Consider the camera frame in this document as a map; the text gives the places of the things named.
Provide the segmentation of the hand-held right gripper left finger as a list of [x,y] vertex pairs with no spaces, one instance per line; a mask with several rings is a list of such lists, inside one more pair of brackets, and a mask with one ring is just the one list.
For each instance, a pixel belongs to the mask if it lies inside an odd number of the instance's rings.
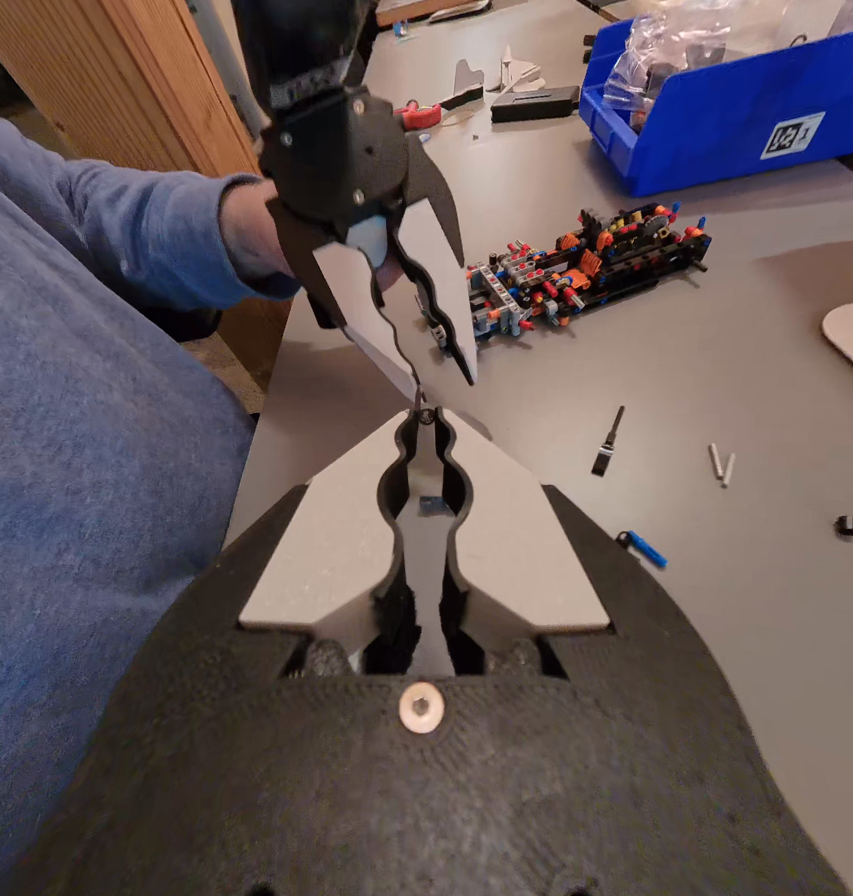
[[417,645],[398,516],[409,501],[417,415],[398,413],[304,489],[239,623],[362,652],[365,670],[405,674]]

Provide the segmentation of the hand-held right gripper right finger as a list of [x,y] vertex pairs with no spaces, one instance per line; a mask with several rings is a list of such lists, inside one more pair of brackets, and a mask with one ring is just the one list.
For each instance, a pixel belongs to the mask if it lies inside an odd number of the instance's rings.
[[440,621],[454,673],[549,636],[606,631],[610,616],[543,485],[449,409],[434,411],[447,537]]

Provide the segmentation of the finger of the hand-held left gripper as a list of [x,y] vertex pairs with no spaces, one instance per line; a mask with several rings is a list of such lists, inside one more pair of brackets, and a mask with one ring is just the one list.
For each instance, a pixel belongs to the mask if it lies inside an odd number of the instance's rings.
[[378,283],[366,253],[330,242],[315,249],[313,259],[343,320],[339,328],[409,403],[416,404],[420,383],[399,348],[394,325],[379,307]]
[[430,202],[406,208],[392,232],[394,249],[410,280],[420,287],[432,317],[443,327],[446,349],[469,385],[477,383],[477,346],[465,269],[458,262]]

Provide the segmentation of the black lego axle with connector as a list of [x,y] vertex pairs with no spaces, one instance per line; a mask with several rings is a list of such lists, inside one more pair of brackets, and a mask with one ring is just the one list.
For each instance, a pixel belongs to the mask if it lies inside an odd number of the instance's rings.
[[591,468],[591,474],[593,476],[603,477],[606,474],[610,461],[613,457],[615,438],[620,428],[624,411],[624,405],[620,406],[616,412],[616,415],[613,419],[613,424],[611,426],[611,429],[608,431],[605,441],[600,445],[598,454]]

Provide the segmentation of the partly built lego model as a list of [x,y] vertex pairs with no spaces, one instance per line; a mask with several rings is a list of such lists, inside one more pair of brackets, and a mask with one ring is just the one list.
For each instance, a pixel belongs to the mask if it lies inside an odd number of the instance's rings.
[[681,205],[647,203],[613,216],[584,209],[548,251],[514,241],[465,271],[477,342],[518,338],[537,323],[563,328],[688,270],[706,271],[707,218],[677,226]]

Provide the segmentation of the person's left hand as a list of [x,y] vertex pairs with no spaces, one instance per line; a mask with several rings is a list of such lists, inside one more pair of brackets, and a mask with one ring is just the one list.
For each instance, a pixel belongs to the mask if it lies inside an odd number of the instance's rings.
[[269,178],[227,187],[219,207],[219,228],[226,253],[240,280],[260,287],[277,275],[297,280],[287,263],[268,204],[277,190]]

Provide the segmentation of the black connector with blue pin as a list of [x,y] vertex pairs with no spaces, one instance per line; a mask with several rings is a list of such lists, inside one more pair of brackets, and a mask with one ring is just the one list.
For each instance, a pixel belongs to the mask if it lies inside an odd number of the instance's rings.
[[623,549],[643,556],[657,569],[666,569],[668,566],[667,558],[634,531],[619,532],[615,542]]

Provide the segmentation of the black power adapter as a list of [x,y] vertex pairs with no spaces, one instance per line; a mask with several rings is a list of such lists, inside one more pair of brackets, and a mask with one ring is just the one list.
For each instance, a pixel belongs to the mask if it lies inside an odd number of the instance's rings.
[[569,118],[578,110],[581,87],[571,85],[500,95],[490,111],[494,126]]

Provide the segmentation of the white folded paper pieces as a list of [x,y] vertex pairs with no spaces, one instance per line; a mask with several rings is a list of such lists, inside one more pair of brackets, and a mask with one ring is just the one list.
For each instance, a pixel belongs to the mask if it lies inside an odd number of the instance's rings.
[[493,83],[485,85],[489,93],[539,91],[545,86],[540,65],[518,59],[507,45],[501,54],[499,75]]

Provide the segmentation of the wooden cabinet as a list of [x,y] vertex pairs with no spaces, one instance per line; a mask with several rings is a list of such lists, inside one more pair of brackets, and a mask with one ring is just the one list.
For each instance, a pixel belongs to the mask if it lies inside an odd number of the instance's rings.
[[230,12],[229,2],[0,1],[0,61],[79,155],[259,175],[267,120]]

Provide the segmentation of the blue bin with white tag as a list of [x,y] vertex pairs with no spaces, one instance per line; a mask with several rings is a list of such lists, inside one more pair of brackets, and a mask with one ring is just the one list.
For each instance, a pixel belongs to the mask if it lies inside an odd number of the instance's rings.
[[636,133],[603,101],[632,23],[600,29],[578,110],[631,196],[853,154],[853,31],[675,73]]

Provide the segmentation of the clear plastic parts bags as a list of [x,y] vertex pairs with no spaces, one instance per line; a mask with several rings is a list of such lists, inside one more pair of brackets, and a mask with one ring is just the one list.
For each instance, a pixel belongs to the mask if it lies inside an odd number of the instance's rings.
[[635,133],[674,74],[853,31],[853,1],[660,1],[637,10],[603,88],[605,105]]

